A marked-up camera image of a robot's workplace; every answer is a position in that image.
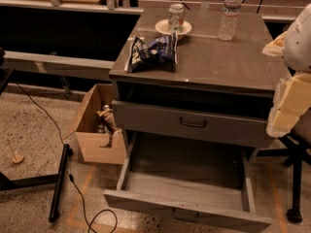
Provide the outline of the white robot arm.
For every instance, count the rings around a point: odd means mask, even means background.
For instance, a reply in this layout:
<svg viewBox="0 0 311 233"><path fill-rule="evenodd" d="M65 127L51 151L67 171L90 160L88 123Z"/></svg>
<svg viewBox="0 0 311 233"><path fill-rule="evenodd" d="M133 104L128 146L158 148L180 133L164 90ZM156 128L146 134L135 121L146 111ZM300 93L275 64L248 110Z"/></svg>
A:
<svg viewBox="0 0 311 233"><path fill-rule="evenodd" d="M282 56L294 70L288 80L281 79L275 89L266 133L279 138L291 132L311 108L311 5L307 5L288 30L266 45L262 53Z"/></svg>

